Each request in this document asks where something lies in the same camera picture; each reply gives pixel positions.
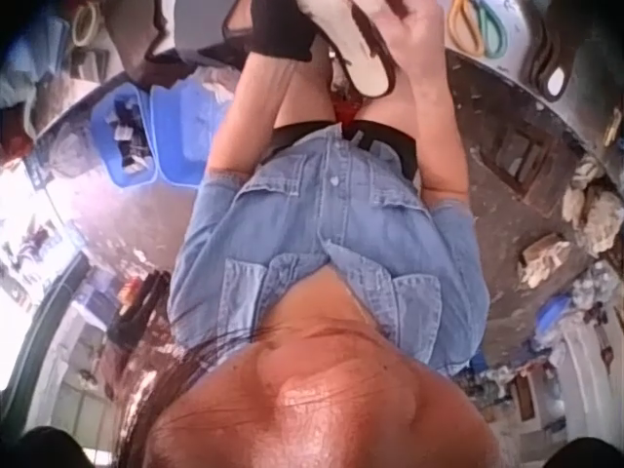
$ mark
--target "cloth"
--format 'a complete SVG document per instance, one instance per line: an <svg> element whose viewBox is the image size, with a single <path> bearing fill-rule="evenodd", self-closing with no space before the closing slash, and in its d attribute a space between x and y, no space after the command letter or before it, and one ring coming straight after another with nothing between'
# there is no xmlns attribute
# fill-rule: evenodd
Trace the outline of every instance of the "cloth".
<svg viewBox="0 0 624 468"><path fill-rule="evenodd" d="M357 143L336 125L246 183L207 175L172 278L168 313L179 344L223 337L227 346L329 264L405 354L445 374L465 367L489 306L474 219L458 202L428 211L388 145Z"/></svg>
<svg viewBox="0 0 624 468"><path fill-rule="evenodd" d="M296 0L252 0L252 50L280 59L310 61L316 25Z"/></svg>

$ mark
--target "shoe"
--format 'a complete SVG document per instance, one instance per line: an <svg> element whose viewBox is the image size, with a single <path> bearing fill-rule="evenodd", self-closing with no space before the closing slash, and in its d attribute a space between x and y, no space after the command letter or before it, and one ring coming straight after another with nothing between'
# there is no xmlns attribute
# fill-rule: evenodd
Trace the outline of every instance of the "shoe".
<svg viewBox="0 0 624 468"><path fill-rule="evenodd" d="M330 42L349 81L360 94L380 98L395 86L395 63L369 16L386 0L297 0Z"/></svg>

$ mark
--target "blue container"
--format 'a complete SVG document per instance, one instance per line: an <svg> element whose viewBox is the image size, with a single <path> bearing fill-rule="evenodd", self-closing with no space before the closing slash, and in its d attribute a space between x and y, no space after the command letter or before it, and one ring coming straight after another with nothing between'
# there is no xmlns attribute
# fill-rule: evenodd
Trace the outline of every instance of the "blue container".
<svg viewBox="0 0 624 468"><path fill-rule="evenodd" d="M124 172L122 154L119 150L115 133L106 118L114 111L115 100L134 100L138 102L143 127L147 133L147 143L154 156L154 164L138 173L127 174ZM149 129L151 118L149 112L149 94L141 91L131 83L125 83L119 88L108 93L91 112L91 134L99 156L108 170L108 175L115 185L120 188L133 187L151 183L156 180L156 152Z"/></svg>
<svg viewBox="0 0 624 468"><path fill-rule="evenodd" d="M569 309L572 299L568 294L554 295L537 311L535 334L541 336L551 329Z"/></svg>
<svg viewBox="0 0 624 468"><path fill-rule="evenodd" d="M193 78L151 91L152 139L158 167L172 185L197 188L227 104Z"/></svg>

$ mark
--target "shirt pocket flap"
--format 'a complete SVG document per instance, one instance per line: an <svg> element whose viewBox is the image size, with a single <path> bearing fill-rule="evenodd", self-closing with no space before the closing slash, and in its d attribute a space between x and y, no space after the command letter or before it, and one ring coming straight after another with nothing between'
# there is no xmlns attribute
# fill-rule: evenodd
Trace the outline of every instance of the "shirt pocket flap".
<svg viewBox="0 0 624 468"><path fill-rule="evenodd" d="M426 212L415 187L376 165L370 165L370 203L379 207L403 207Z"/></svg>
<svg viewBox="0 0 624 468"><path fill-rule="evenodd" d="M440 280L415 273L392 280L399 308L399 345L414 359L427 364L440 327Z"/></svg>
<svg viewBox="0 0 624 468"><path fill-rule="evenodd" d="M298 197L301 186L304 154L288 154L261 166L238 193L268 191Z"/></svg>

